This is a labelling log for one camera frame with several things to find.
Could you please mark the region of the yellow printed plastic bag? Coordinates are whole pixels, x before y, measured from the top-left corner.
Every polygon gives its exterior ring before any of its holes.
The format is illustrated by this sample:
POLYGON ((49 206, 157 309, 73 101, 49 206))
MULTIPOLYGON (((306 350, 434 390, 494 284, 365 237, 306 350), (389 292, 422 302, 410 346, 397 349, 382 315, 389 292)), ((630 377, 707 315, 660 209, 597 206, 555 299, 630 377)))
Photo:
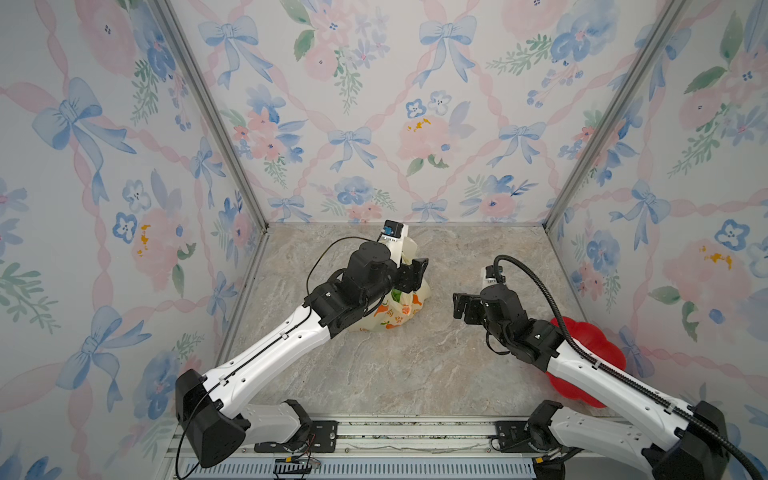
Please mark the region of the yellow printed plastic bag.
MULTIPOLYGON (((417 248, 416 242, 408 237, 405 256, 409 263, 416 258, 417 248)), ((361 332, 380 332, 400 327, 424 308, 431 294, 425 274, 421 288, 415 292, 403 293, 392 288, 377 308, 356 322, 352 329, 361 332)))

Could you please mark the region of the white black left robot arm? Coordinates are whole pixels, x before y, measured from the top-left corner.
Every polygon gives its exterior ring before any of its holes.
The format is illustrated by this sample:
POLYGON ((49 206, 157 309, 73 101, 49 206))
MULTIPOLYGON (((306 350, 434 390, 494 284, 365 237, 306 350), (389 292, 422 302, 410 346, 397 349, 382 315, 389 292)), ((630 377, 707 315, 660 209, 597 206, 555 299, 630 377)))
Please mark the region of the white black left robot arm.
POLYGON ((426 258, 406 259, 401 241, 366 241, 245 352, 205 373, 182 373, 176 417, 199 468, 218 465, 247 443, 308 450, 313 421, 297 401, 254 405, 252 399, 301 357, 372 315, 391 291, 418 290, 428 265, 426 258))

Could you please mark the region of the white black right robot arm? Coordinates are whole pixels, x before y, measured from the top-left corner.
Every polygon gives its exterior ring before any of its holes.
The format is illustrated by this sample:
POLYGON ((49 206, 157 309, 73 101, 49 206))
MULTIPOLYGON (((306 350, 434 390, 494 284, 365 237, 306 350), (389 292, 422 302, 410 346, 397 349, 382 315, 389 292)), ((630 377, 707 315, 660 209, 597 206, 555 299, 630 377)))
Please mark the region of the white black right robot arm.
POLYGON ((720 479, 732 455, 726 422, 715 406, 692 406, 652 390, 603 361, 565 332, 559 321, 531 319, 517 294, 503 284, 478 295, 456 293, 453 315, 484 328, 505 352, 563 380, 612 409, 619 420, 584 416, 545 400, 528 418, 525 439, 543 452, 575 449, 629 465, 654 479, 720 479))

